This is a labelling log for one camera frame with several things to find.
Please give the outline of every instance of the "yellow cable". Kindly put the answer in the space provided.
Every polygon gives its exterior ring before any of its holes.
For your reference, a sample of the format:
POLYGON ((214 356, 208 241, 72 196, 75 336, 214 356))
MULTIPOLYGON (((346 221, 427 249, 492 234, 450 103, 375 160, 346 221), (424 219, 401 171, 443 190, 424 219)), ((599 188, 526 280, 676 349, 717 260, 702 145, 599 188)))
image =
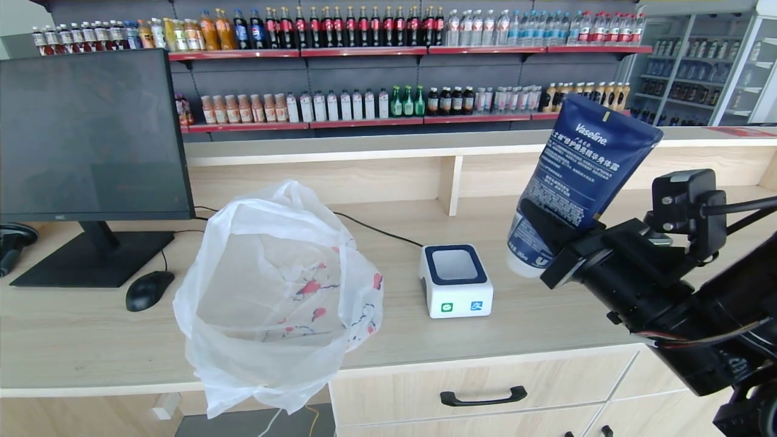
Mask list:
POLYGON ((307 405, 305 405, 305 408, 307 408, 310 411, 315 413, 315 417, 313 418, 313 422, 310 424, 310 432, 308 432, 308 437, 313 437, 313 427, 315 427, 315 421, 319 420, 319 412, 315 408, 310 408, 307 405))

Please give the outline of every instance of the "white plastic bag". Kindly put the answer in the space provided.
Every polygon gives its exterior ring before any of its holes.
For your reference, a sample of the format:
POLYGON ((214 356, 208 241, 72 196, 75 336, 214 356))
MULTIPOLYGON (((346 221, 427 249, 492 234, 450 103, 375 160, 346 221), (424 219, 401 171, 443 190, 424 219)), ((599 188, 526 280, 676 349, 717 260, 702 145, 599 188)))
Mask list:
POLYGON ((251 396, 290 414, 381 326, 383 277, 313 190, 287 180, 208 220, 172 307, 209 418, 251 396))

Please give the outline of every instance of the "wooden cabinet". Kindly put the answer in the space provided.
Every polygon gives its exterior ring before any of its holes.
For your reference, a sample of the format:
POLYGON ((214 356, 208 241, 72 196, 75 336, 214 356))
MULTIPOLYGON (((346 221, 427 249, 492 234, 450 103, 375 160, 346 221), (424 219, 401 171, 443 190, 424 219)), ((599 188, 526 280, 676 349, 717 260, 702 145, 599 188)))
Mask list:
POLYGON ((686 390, 613 400, 605 405, 586 437, 602 437, 605 425, 617 437, 722 437, 713 418, 730 395, 731 389, 705 397, 686 390))
POLYGON ((478 365, 469 367, 447 363, 441 369, 338 377, 329 389, 338 426, 494 414, 605 401, 632 357, 632 351, 533 362, 502 357, 474 360, 478 365), (440 402, 444 391, 454 392, 459 400, 504 399, 512 386, 523 386, 526 398, 476 407, 440 402))
POLYGON ((338 428, 337 437, 563 437, 582 435, 599 405, 393 425, 338 428))

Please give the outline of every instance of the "monitor screen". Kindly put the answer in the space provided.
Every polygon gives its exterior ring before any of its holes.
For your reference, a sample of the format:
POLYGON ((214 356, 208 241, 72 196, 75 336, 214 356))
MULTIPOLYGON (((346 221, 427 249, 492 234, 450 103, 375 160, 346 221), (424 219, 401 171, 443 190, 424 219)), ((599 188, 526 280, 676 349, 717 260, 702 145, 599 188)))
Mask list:
POLYGON ((0 219, 189 219, 164 50, 0 62, 0 219))

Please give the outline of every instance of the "drawer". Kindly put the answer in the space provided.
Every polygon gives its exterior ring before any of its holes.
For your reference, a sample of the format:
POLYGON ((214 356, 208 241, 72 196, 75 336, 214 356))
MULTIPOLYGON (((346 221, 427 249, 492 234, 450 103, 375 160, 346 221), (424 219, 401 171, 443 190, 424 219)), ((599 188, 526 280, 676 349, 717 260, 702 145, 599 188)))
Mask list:
POLYGON ((639 351, 612 398, 623 399, 685 389, 687 387, 682 380, 645 346, 639 351))
POLYGON ((583 435, 600 405, 395 425, 338 428, 337 437, 562 437, 583 435))
POLYGON ((633 356, 633 348, 606 348, 344 371, 329 382, 329 391, 338 426, 574 405, 606 400, 633 356), (449 407, 440 400, 445 391, 463 401, 504 399, 513 386, 523 386, 526 398, 471 407, 449 407))

